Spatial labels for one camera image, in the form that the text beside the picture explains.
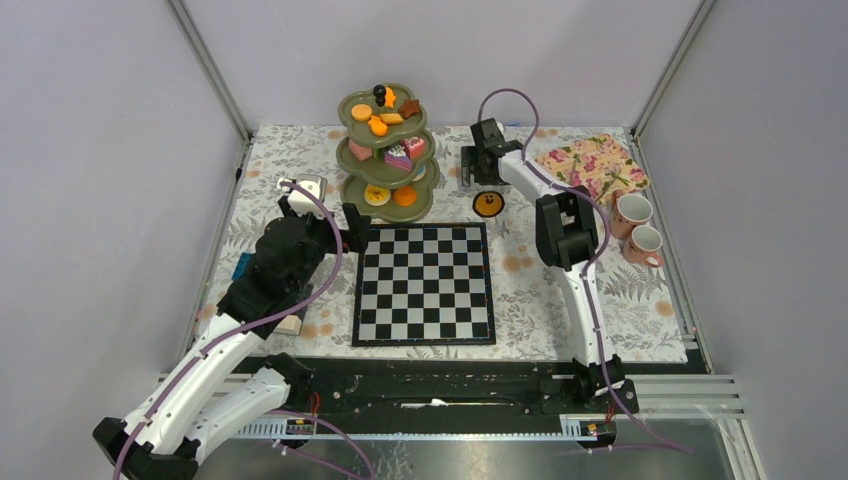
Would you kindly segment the pink swirl roll cake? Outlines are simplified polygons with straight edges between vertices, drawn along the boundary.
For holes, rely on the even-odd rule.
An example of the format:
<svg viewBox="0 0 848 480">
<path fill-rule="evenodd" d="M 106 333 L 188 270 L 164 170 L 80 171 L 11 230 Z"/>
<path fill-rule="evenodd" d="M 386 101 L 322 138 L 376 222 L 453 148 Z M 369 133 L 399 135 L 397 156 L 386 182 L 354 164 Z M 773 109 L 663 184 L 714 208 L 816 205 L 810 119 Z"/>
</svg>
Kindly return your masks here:
<svg viewBox="0 0 848 480">
<path fill-rule="evenodd" d="M 362 146 L 352 139 L 348 140 L 348 148 L 358 161 L 365 161 L 373 156 L 372 148 Z"/>
</svg>

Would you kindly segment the square orange cracker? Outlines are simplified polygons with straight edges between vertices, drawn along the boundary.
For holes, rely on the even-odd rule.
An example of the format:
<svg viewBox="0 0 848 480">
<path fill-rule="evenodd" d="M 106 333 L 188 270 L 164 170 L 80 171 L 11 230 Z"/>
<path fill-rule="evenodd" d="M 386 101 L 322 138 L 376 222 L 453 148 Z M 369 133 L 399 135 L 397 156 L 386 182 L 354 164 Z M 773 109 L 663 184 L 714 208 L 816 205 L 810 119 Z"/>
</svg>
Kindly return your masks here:
<svg viewBox="0 0 848 480">
<path fill-rule="evenodd" d="M 379 119 L 386 125 L 399 125 L 404 122 L 403 115 L 397 112 L 382 113 Z"/>
</svg>

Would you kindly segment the yellow frosted donut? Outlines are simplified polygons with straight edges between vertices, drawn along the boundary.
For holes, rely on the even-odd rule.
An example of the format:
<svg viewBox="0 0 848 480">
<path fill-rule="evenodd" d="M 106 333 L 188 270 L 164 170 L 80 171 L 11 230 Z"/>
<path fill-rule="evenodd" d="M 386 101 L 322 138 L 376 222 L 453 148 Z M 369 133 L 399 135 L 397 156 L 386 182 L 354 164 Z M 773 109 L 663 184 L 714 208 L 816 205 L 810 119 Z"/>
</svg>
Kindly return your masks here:
<svg viewBox="0 0 848 480">
<path fill-rule="evenodd" d="M 363 191 L 363 199 L 370 206 L 383 206 L 392 199 L 392 191 L 388 188 L 367 184 Z"/>
</svg>

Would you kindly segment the floral serving tray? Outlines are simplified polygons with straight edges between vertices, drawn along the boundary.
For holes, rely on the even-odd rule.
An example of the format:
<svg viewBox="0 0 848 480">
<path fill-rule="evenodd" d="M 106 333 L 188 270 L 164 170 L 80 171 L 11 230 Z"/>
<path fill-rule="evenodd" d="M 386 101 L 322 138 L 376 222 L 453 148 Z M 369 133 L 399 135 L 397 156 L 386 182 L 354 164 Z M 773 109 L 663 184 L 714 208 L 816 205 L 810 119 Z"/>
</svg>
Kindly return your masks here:
<svg viewBox="0 0 848 480">
<path fill-rule="evenodd" d="M 559 182 L 586 187 L 600 205 L 609 204 L 615 192 L 636 193 L 651 183 L 630 151 L 606 133 L 550 150 L 535 162 Z"/>
</svg>

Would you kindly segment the blue frosted donut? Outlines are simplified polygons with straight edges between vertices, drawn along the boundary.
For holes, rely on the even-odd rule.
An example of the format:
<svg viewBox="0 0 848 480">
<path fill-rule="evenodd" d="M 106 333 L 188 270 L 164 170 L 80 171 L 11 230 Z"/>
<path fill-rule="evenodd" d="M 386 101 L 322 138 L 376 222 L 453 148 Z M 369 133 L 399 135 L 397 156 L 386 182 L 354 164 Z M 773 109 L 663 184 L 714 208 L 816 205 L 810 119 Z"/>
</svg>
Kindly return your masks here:
<svg viewBox="0 0 848 480">
<path fill-rule="evenodd" d="M 426 175 L 426 172 L 427 172 L 427 167 L 425 165 L 422 165 L 419 168 L 418 172 L 416 173 L 415 177 L 413 178 L 413 181 L 417 182 L 417 181 L 421 180 Z"/>
</svg>

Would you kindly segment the large pink mug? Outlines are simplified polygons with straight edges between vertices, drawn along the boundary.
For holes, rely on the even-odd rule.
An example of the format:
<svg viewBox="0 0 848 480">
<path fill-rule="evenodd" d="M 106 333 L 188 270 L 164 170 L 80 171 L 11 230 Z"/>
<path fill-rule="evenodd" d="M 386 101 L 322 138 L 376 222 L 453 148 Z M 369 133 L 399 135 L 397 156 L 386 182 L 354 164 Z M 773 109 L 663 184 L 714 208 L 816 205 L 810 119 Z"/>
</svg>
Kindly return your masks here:
<svg viewBox="0 0 848 480">
<path fill-rule="evenodd" d="M 650 201 L 636 193 L 616 190 L 611 201 L 610 231 L 616 239 L 627 238 L 637 226 L 647 224 L 654 213 Z"/>
</svg>

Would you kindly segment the orange round pastry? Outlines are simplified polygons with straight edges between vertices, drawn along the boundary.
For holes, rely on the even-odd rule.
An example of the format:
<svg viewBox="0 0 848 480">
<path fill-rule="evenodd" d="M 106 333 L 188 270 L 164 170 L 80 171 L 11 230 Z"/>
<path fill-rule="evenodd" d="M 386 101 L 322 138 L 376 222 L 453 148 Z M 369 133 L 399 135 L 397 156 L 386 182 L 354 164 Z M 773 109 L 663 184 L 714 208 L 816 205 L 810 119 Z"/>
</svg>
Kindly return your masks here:
<svg viewBox="0 0 848 480">
<path fill-rule="evenodd" d="M 403 186 L 393 192 L 392 199 L 400 207 L 413 206 L 418 198 L 417 191 L 411 186 Z"/>
</svg>

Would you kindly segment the round orange biscuit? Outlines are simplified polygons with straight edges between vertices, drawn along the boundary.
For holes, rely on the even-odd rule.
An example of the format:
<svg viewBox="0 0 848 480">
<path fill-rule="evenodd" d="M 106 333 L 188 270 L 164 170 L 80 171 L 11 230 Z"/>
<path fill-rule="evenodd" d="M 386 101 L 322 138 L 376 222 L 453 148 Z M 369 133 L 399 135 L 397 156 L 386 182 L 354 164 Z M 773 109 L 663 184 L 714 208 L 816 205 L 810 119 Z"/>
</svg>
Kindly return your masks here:
<svg viewBox="0 0 848 480">
<path fill-rule="evenodd" d="M 373 115 L 373 109 L 370 105 L 359 103 L 354 105 L 350 110 L 351 117 L 358 122 L 367 122 Z"/>
</svg>

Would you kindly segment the purple cake slice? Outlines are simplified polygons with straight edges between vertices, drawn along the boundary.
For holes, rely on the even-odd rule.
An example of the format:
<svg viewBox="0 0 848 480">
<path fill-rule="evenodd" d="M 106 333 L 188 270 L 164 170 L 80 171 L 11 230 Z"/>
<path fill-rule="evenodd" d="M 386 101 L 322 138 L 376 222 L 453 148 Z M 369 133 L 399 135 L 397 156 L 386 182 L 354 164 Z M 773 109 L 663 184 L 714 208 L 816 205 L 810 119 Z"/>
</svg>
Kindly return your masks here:
<svg viewBox="0 0 848 480">
<path fill-rule="evenodd" d="M 385 150 L 385 157 L 383 160 L 386 165 L 405 172 L 411 172 L 413 169 L 413 161 L 406 156 L 401 144 L 388 147 Z"/>
</svg>

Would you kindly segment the orange smiley face coaster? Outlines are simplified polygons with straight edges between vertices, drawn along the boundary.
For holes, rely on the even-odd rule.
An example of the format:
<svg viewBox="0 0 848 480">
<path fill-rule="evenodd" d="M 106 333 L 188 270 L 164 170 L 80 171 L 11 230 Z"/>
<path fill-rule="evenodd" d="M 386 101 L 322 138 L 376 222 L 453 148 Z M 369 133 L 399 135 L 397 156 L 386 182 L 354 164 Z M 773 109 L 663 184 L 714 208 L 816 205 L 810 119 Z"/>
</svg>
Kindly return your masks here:
<svg viewBox="0 0 848 480">
<path fill-rule="evenodd" d="M 483 191 L 475 195 L 472 202 L 473 212 L 481 218 L 498 216 L 505 208 L 505 200 L 501 193 Z"/>
</svg>

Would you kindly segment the small pink mug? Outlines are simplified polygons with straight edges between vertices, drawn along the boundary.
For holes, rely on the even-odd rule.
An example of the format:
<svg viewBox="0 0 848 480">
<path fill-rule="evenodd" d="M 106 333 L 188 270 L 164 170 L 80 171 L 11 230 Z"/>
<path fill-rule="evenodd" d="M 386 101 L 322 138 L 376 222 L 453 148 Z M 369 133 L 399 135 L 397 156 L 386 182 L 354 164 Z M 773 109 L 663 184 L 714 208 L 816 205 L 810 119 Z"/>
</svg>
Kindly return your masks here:
<svg viewBox="0 0 848 480">
<path fill-rule="evenodd" d="M 639 225 L 625 241 L 622 255 L 631 264 L 660 268 L 664 264 L 660 254 L 662 246 L 663 237 L 657 229 L 649 225 Z"/>
</svg>

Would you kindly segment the green three-tier dessert stand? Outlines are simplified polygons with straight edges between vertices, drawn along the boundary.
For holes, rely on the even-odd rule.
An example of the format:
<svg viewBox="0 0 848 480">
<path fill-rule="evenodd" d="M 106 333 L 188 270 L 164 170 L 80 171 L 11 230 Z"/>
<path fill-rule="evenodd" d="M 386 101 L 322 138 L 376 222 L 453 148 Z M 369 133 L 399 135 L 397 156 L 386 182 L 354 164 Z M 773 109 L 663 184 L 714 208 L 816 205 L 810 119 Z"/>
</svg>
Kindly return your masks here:
<svg viewBox="0 0 848 480">
<path fill-rule="evenodd" d="M 427 112 L 399 83 L 377 84 L 344 97 L 337 107 L 345 137 L 336 148 L 347 173 L 340 197 L 364 215 L 388 223 L 423 219 L 440 178 Z"/>
</svg>

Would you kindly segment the orange fish cookie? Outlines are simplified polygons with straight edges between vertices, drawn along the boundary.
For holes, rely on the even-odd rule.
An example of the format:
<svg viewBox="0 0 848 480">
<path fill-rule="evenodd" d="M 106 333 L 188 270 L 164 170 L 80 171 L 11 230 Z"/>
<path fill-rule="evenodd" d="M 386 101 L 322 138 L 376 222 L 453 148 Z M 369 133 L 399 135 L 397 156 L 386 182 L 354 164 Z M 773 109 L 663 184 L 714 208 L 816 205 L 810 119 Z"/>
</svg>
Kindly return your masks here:
<svg viewBox="0 0 848 480">
<path fill-rule="evenodd" d="M 370 132 L 376 137 L 384 137 L 388 134 L 388 125 L 383 122 L 380 116 L 372 115 L 368 119 L 367 125 Z"/>
<path fill-rule="evenodd" d="M 385 87 L 385 107 L 393 108 L 396 101 L 396 95 L 392 88 Z"/>
</svg>

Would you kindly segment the brown star cookie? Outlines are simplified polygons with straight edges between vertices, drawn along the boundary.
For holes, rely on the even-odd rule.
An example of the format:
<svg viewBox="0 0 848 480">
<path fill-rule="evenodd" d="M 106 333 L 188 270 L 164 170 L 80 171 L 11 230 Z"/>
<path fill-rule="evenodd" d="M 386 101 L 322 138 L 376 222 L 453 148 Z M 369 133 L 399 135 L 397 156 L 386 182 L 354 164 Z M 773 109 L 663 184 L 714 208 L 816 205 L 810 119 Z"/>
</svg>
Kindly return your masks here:
<svg viewBox="0 0 848 480">
<path fill-rule="evenodd" d="M 418 99 L 407 99 L 397 109 L 397 113 L 404 119 L 409 119 L 414 115 L 419 115 L 421 112 L 420 101 Z"/>
</svg>

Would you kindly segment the pink cake slice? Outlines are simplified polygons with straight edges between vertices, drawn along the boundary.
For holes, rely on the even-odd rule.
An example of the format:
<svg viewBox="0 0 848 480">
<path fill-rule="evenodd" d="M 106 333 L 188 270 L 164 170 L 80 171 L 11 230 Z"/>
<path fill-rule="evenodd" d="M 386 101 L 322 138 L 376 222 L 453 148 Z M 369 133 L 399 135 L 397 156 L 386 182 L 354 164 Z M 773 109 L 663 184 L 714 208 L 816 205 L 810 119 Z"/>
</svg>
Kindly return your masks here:
<svg viewBox="0 0 848 480">
<path fill-rule="evenodd" d="M 420 136 L 414 136 L 402 141 L 402 146 L 406 156 L 410 160 L 416 160 L 423 155 L 427 150 L 426 141 Z"/>
</svg>

